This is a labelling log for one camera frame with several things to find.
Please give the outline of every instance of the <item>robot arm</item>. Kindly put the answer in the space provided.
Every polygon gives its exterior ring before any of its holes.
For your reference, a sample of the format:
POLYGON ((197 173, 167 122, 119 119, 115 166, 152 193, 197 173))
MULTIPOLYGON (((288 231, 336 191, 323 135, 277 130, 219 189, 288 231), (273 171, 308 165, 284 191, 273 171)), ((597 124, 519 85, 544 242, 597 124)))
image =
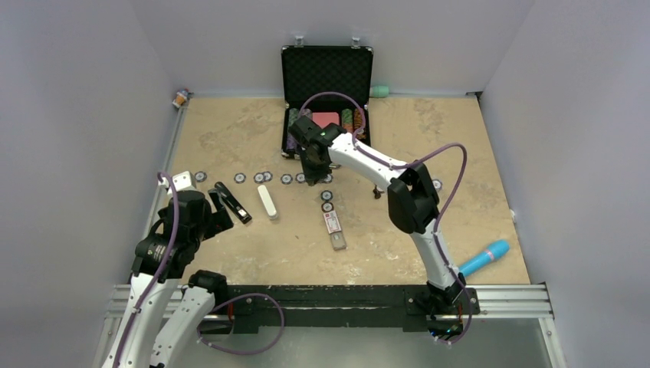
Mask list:
MULTIPOLYGON (((389 217, 397 228, 413 239, 425 266, 429 288, 432 293, 441 296, 444 304, 451 304, 460 294, 461 285, 457 285, 449 268, 456 274, 459 272, 454 264, 444 263, 434 243, 433 228, 440 200, 426 166, 418 164, 407 169, 384 166, 361 153, 354 146, 352 134, 346 133, 340 126, 330 124, 321 129, 308 117, 301 117, 294 122, 289 127, 289 133, 304 148, 300 158, 308 184, 313 185, 331 173, 330 164, 336 163, 349 167, 387 192, 389 217)), ((392 166, 406 164, 361 142, 356 144, 392 166)), ((438 234, 438 240, 445 257, 451 259, 442 235, 438 234)))
POLYGON ((169 362, 177 357, 180 348, 192 336, 193 329, 186 327, 195 328, 215 305, 216 289, 213 284, 219 284, 218 279, 212 277, 211 280, 215 280, 212 284, 206 284, 203 280, 196 282, 197 285, 188 291, 188 305, 184 309, 179 307, 161 333, 158 332, 169 299, 177 290, 185 267, 194 259, 201 241, 233 226, 218 197, 216 200, 211 197, 217 209, 212 213, 210 203, 203 193, 196 190, 189 172, 182 172, 172 180, 177 190, 179 213, 174 213, 170 201, 167 207, 159 211, 160 220, 151 228, 149 235, 136 246, 129 301, 103 368, 144 368, 153 361, 156 362, 155 366, 169 366, 169 362), (178 216, 176 242, 170 250, 169 259, 162 264, 163 255, 170 246, 175 216, 178 216), (136 302, 141 297, 143 301, 136 308, 136 302), (152 353, 154 346, 160 348, 152 353))

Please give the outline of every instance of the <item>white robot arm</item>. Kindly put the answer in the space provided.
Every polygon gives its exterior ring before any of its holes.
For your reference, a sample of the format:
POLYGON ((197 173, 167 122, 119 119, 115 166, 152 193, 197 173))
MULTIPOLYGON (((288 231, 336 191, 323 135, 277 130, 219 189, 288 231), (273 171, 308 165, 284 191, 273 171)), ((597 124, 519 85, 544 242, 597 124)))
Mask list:
MULTIPOLYGON (((394 166, 402 166, 406 164, 403 161, 398 161, 388 157, 361 142, 357 142, 356 144, 362 146, 368 153, 371 153, 394 166)), ((340 134, 335 138, 332 141, 332 146, 328 147, 328 153, 332 163, 337 163, 351 168, 352 171, 364 176, 384 192, 389 190, 394 179, 399 179, 399 177, 404 175, 407 170, 390 169, 377 161, 370 159, 367 155, 361 153, 357 148, 355 148, 352 142, 352 134, 350 133, 340 134)), ((422 262, 424 263, 429 284, 438 289, 444 290, 452 286, 455 279, 449 273, 448 266, 443 262, 440 252, 435 246, 433 239, 433 227, 435 221, 434 218, 426 224, 424 232, 412 232, 410 235, 411 239, 413 239, 415 243, 415 247, 418 249, 422 262)), ((438 234, 438 239, 441 241, 442 250, 447 259, 451 260, 448 255, 447 245, 442 241, 442 235, 438 234)), ((458 267, 453 264, 450 264, 449 266, 451 266, 456 274, 458 273, 458 267)))
MULTIPOLYGON (((161 183, 170 185, 169 181, 161 183)), ((196 190, 189 172, 182 172, 171 181, 177 191, 173 201, 177 201, 179 213, 174 213, 170 201, 159 211, 160 220, 149 235, 136 246, 129 300, 102 368, 173 366, 201 319, 215 306, 215 296, 225 294, 223 290, 218 292, 226 288, 223 276, 197 272, 190 278, 181 304, 160 330, 169 299, 178 290, 185 267, 194 259, 200 242, 233 226, 219 197, 209 192, 217 209, 212 213, 210 203, 196 190), (173 232, 177 233, 175 237, 171 236, 173 232)))

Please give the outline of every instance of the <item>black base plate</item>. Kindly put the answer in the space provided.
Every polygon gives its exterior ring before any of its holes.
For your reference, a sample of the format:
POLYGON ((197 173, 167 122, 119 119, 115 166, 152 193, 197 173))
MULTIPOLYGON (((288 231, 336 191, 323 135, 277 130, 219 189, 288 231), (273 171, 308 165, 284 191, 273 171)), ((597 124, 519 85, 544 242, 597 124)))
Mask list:
MULTIPOLYGON (((471 297, 476 290, 468 288, 471 297)), ((404 332, 427 331, 430 310, 416 301, 429 295, 426 285, 229 285, 228 297, 248 293, 271 296, 281 306, 287 327, 397 327, 404 332)), ((480 311, 478 299, 470 304, 462 294, 466 314, 480 311)), ((450 308, 457 311, 458 305, 450 308)), ((260 326, 279 326, 280 316, 270 301, 253 298, 234 305, 235 333, 256 334, 260 326)))

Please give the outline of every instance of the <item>stack of poker chips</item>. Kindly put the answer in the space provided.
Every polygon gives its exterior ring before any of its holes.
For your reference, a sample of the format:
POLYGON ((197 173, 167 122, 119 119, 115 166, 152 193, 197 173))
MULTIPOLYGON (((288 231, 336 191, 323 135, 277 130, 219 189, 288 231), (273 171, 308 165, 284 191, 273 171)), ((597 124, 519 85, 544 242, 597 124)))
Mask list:
MULTIPOLYGON (((356 132, 362 125, 363 125, 363 121, 361 120, 361 113, 358 110, 354 110, 354 121, 353 121, 354 131, 356 132)), ((366 138, 366 134, 362 130, 359 132, 359 134, 356 135, 356 138, 358 140, 364 140, 366 138)))
POLYGON ((347 130, 348 133, 354 133, 352 125, 352 110, 345 109, 341 111, 341 126, 347 130))
POLYGON ((289 134, 289 127, 293 125, 296 120, 298 120, 298 117, 298 109, 289 110, 289 123, 287 124, 287 150, 296 149, 297 142, 294 136, 289 134))

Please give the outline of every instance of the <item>cable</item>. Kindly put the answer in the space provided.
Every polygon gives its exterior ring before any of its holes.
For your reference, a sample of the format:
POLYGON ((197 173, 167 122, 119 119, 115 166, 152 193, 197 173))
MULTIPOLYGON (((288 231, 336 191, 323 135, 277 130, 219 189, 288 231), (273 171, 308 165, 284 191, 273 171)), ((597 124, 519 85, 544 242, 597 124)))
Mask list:
MULTIPOLYGON (((468 160, 467 149, 465 149, 465 146, 463 146, 460 143, 445 144, 444 146, 438 148, 437 150, 434 150, 433 152, 429 153, 428 155, 422 157, 421 159, 417 159, 416 161, 414 161, 412 163, 406 163, 404 165, 394 166, 393 164, 385 161, 384 159, 380 159, 379 157, 373 155, 372 153, 364 150, 361 146, 357 145, 358 139, 356 138, 356 135, 358 133, 360 133, 363 129, 366 128, 366 115, 363 112, 363 109, 361 109, 361 106, 359 106, 359 104, 352 97, 347 96, 345 94, 342 94, 340 92, 334 92, 334 91, 320 92, 319 94, 314 94, 312 97, 309 97, 303 103, 303 106, 300 108, 300 112, 302 112, 305 109, 305 107, 307 107, 307 105, 311 101, 317 99, 318 97, 322 97, 322 96, 338 96, 338 97, 342 97, 342 98, 348 100, 349 102, 351 102, 354 105, 354 107, 359 111, 359 113, 361 113, 362 124, 361 124, 361 127, 359 129, 355 130, 354 133, 352 134, 352 144, 354 145, 354 147, 357 150, 359 150, 359 152, 361 152, 365 156, 369 157, 370 159, 372 159, 376 163, 380 163, 380 164, 388 167, 389 169, 408 169, 409 167, 412 167, 414 165, 424 163, 425 161, 431 159, 434 156, 437 156, 439 153, 442 153, 442 152, 444 152, 444 151, 446 151, 446 150, 448 150, 448 149, 450 149, 452 147, 458 147, 458 148, 461 149, 461 151, 463 152, 463 163, 461 164, 461 169, 460 169, 460 172, 458 173, 458 178, 456 179, 456 183, 454 184, 454 188, 449 193, 449 197, 447 198, 447 201, 445 201, 445 204, 442 206, 442 209, 440 210, 440 213, 438 214, 438 217, 435 220, 435 224, 433 225, 433 241, 435 243, 435 247, 438 249, 438 253, 440 253, 440 257, 442 258, 442 261, 445 263, 445 267, 449 270, 449 273, 451 273, 451 276, 454 277, 454 280, 456 282, 458 282, 458 284, 461 286, 461 289, 462 289, 461 291, 465 294, 465 297, 467 297, 468 304, 471 304, 471 295, 469 294, 469 291, 465 287, 465 284, 463 282, 461 282, 461 279, 458 277, 458 275, 456 274, 454 269, 451 267, 451 265, 449 263, 449 260, 445 256, 445 253, 442 250, 442 246, 440 245, 440 239, 438 239, 438 228, 440 226, 440 222, 442 221, 442 216, 445 214, 445 212, 447 211, 447 207, 449 207, 449 203, 451 203, 451 200, 456 195, 456 191, 458 190, 458 187, 461 185, 463 175, 465 174, 465 168, 467 167, 467 160, 468 160)), ((453 339, 451 341, 447 341, 446 342, 447 344, 457 343, 465 335, 467 329, 469 329, 469 326, 471 324, 471 315, 472 315, 472 309, 470 307, 469 311, 468 311, 467 326, 463 329, 463 331, 458 335, 458 337, 456 339, 453 339)))
POLYGON ((165 254, 162 256, 162 260, 160 261, 160 264, 156 269, 156 273, 153 274, 151 281, 149 281, 143 293, 136 301, 136 304, 133 307, 133 311, 131 312, 129 319, 126 321, 126 325, 124 325, 124 332, 122 332, 120 343, 117 344, 117 350, 115 350, 115 360, 113 361, 113 368, 117 368, 120 365, 120 358, 122 357, 122 352, 124 351, 124 345, 126 344, 126 339, 129 337, 129 333, 131 332, 131 327, 133 326, 133 322, 136 319, 136 315, 140 312, 140 308, 142 307, 142 304, 144 304, 144 301, 146 300, 146 296, 149 294, 149 292, 153 288, 153 285, 158 281, 158 278, 163 273, 163 271, 165 271, 165 268, 167 267, 167 261, 169 260, 169 256, 172 254, 172 249, 174 248, 174 242, 176 241, 176 233, 179 230, 179 196, 178 193, 176 193, 176 187, 174 186, 174 181, 172 180, 172 177, 169 176, 167 172, 162 172, 162 171, 158 172, 158 180, 162 181, 163 178, 167 179, 167 182, 169 183, 169 188, 172 190, 172 201, 174 204, 174 220, 172 223, 172 234, 169 236, 169 243, 167 245, 167 249, 165 250, 165 254))
POLYGON ((266 294, 261 294, 261 293, 250 293, 250 294, 239 295, 238 297, 233 297, 231 300, 225 301, 225 302, 221 303, 220 305, 214 307, 210 313, 214 313, 214 312, 222 309, 226 305, 229 305, 229 304, 232 304, 232 303, 234 303, 236 301, 244 299, 245 297, 263 297, 263 298, 266 298, 269 301, 271 301, 271 303, 273 303, 273 305, 277 308, 277 311, 280 312, 280 331, 277 333, 275 338, 267 346, 261 347, 261 348, 256 349, 256 350, 249 350, 249 351, 233 350, 233 349, 228 349, 227 347, 220 347, 219 345, 214 345, 210 341, 207 341, 201 335, 201 331, 197 328, 196 329, 196 334, 199 335, 199 341, 204 343, 206 346, 211 347, 212 349, 220 350, 220 351, 230 353, 230 354, 234 354, 234 355, 255 355, 255 354, 259 354, 259 353, 262 353, 262 352, 264 352, 266 350, 271 349, 273 347, 273 345, 275 345, 279 341, 280 337, 282 336, 282 333, 284 332, 284 312, 282 311, 282 307, 280 307, 280 304, 275 299, 273 299, 272 297, 270 297, 270 296, 268 296, 266 294))

